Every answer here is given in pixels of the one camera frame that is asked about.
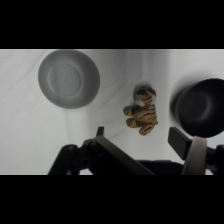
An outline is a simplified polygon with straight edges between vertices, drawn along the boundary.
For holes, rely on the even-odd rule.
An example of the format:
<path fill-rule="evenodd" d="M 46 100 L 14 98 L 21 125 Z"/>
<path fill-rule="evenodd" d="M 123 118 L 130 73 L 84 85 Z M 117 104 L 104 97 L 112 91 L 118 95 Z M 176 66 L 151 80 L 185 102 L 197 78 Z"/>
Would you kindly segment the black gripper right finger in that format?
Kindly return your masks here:
<path fill-rule="evenodd" d="M 168 143 L 184 161 L 182 175 L 204 175 L 206 170 L 214 175 L 224 175 L 223 144 L 211 148 L 205 138 L 190 139 L 176 127 L 169 129 Z"/>

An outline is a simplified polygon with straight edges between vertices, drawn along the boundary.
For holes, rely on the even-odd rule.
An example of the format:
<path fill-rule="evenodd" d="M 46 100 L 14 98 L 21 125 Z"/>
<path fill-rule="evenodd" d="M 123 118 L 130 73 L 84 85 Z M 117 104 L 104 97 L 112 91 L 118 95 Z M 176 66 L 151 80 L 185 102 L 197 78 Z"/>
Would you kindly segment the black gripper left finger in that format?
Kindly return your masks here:
<path fill-rule="evenodd" d="M 93 175 L 153 175 L 153 172 L 134 160 L 104 136 L 104 127 L 96 136 L 78 147 L 63 146 L 55 158 L 49 175 L 79 175 L 88 169 Z"/>

